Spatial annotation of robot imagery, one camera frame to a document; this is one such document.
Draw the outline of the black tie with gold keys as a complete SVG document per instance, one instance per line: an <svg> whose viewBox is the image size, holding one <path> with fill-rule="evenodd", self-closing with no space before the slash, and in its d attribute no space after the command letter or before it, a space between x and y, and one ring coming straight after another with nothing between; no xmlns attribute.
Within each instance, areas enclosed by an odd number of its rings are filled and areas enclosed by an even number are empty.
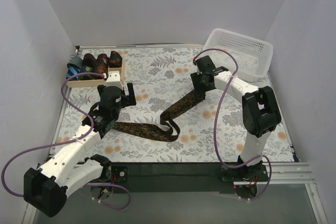
<svg viewBox="0 0 336 224"><path fill-rule="evenodd" d="M204 100L205 98L198 97L195 91L192 90L163 111L159 116L159 121L155 124L116 122L113 129L149 140L174 142L178 139L181 132L180 127L174 122L174 119Z"/></svg>

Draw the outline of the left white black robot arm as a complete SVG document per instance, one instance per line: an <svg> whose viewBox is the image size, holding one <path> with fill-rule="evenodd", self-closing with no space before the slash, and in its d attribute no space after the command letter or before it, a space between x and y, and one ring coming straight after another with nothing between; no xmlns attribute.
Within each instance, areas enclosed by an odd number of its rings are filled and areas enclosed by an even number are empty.
<svg viewBox="0 0 336 224"><path fill-rule="evenodd" d="M111 178L111 162L103 156L95 155L80 167L76 165L114 127L120 110L136 104L133 84L128 83L127 88L129 93L125 94L123 87L98 86L100 101L90 108L74 142L64 144L39 169L30 168L24 174L23 197L26 202L53 217L76 190L92 180L106 182Z"/></svg>

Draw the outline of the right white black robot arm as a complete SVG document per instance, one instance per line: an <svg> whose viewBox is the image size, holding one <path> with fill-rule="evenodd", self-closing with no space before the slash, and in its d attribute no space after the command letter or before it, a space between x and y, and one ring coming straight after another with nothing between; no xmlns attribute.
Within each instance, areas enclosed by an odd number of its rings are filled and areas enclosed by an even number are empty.
<svg viewBox="0 0 336 224"><path fill-rule="evenodd" d="M230 180L251 180L261 170L266 142L281 122L274 91L269 86L259 88L249 84L225 67L216 67L209 56L194 60L194 65L197 72L191 74L191 78L197 94L218 89L242 105L243 125L247 131L244 148L235 164L222 165L222 172Z"/></svg>

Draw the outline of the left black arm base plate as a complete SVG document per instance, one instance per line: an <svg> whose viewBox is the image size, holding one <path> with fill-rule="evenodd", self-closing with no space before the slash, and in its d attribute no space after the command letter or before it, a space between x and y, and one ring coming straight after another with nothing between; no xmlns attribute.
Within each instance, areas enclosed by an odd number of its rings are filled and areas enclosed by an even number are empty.
<svg viewBox="0 0 336 224"><path fill-rule="evenodd" d="M127 166L112 166L108 182L111 183L126 183L128 181L128 167Z"/></svg>

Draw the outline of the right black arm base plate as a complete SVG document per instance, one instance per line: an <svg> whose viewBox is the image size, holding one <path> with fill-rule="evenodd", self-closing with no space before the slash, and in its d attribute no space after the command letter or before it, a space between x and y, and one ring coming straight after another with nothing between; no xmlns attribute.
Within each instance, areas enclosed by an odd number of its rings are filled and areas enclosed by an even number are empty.
<svg viewBox="0 0 336 224"><path fill-rule="evenodd" d="M258 169L248 170L245 174L241 168L227 169L221 166L216 170L215 174L223 182L266 182L269 178L265 165Z"/></svg>

